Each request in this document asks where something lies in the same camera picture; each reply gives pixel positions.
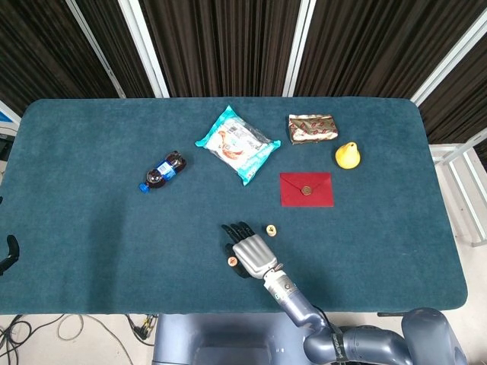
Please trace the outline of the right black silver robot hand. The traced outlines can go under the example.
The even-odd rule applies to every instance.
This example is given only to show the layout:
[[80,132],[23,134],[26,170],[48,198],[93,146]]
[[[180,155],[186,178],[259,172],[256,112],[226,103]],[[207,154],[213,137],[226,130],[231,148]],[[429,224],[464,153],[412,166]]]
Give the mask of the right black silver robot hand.
[[221,228],[231,239],[231,243],[224,247],[228,265],[240,277],[263,279],[268,271],[279,265],[262,237],[247,223],[222,224]]

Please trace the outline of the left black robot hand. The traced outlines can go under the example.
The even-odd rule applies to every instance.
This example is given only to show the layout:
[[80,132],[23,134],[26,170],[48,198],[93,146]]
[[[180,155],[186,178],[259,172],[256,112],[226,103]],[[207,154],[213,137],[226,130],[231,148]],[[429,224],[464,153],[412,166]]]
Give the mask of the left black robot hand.
[[2,276],[20,257],[20,247],[14,235],[7,235],[8,254],[0,262],[0,275]]

